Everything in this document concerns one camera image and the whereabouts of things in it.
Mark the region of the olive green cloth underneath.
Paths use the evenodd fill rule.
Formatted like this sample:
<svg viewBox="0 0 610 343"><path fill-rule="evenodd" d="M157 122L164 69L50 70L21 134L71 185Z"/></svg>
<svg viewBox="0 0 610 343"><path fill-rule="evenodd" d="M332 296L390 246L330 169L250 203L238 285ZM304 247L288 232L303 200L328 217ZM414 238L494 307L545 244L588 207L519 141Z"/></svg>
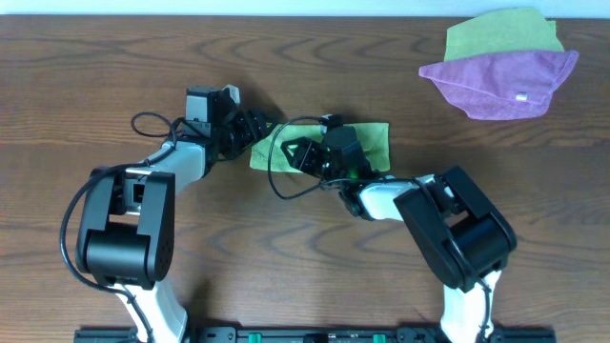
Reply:
<svg viewBox="0 0 610 343"><path fill-rule="evenodd" d="M523 50L564 51L556 22L534 8L490 11L450 27L444 60Z"/></svg>

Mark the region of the light green microfiber cloth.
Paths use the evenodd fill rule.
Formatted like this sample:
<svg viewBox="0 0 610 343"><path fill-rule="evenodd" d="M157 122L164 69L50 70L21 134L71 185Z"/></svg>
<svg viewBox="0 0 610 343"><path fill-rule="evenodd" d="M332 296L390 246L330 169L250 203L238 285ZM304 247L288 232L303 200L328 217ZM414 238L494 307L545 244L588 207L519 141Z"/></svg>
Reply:
<svg viewBox="0 0 610 343"><path fill-rule="evenodd" d="M387 172L391 168L389 124L360 123L349 124L349 127L353 127L356 130L356 136L372 168L380 172ZM280 127L276 127L269 137L252 146L250 167L254 170L266 171L268 168L269 150L271 146L274 146L271 171L299 173L298 170L289 165L281 151L280 145L284 141L299 137L309 137L320 142L322 140L320 127L318 125L290 125L282 130L275 142L272 143L273 137L279 129Z"/></svg>

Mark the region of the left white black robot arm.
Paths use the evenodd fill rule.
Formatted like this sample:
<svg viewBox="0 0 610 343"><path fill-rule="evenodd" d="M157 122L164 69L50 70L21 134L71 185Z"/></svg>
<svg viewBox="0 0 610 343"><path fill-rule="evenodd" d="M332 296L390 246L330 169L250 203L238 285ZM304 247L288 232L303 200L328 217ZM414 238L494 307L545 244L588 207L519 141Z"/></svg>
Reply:
<svg viewBox="0 0 610 343"><path fill-rule="evenodd" d="M136 162L96 168L69 204L60 229L67 254L72 210L84 204L75 256L65 256L83 284L113 293L135 325L81 329L77 342L181 342L188 328L168 272L175 239L175 198L218 162L231 161L273 131L276 118L260 108L243 110L237 87L191 87L186 109L164 118L163 144Z"/></svg>

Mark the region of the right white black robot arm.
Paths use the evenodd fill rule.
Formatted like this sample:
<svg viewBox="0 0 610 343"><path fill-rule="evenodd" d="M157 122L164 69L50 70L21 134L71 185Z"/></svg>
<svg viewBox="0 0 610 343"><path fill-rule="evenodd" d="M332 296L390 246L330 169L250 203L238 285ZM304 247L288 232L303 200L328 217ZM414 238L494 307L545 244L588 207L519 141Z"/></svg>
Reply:
<svg viewBox="0 0 610 343"><path fill-rule="evenodd" d="M460 167L394 178L372 168L356 130L328 127L321 141L298 137L280 148L289 165L334 186L347 211L368 221L402 221L444 287L440 328L451 342L487 342L494 288L517 246L506 219Z"/></svg>

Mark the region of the purple microfiber cloth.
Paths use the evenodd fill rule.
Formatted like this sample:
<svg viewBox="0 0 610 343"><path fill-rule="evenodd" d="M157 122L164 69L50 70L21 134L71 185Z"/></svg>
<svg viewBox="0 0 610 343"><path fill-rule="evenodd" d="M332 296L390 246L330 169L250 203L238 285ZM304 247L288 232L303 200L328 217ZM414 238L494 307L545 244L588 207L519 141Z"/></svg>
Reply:
<svg viewBox="0 0 610 343"><path fill-rule="evenodd" d="M529 119L547 113L579 57L575 50L487 53L423 66L418 74L471 119Z"/></svg>

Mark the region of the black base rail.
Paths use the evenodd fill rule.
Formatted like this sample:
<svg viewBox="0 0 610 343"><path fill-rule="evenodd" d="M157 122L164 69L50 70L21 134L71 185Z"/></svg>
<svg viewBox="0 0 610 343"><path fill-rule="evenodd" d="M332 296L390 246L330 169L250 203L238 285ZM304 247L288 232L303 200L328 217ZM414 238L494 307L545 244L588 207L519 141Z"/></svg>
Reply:
<svg viewBox="0 0 610 343"><path fill-rule="evenodd" d="M233 327L190 329L184 343L442 343L449 339L433 327L401 327L395 330L246 330ZM547 329L496 328L490 343L556 343Z"/></svg>

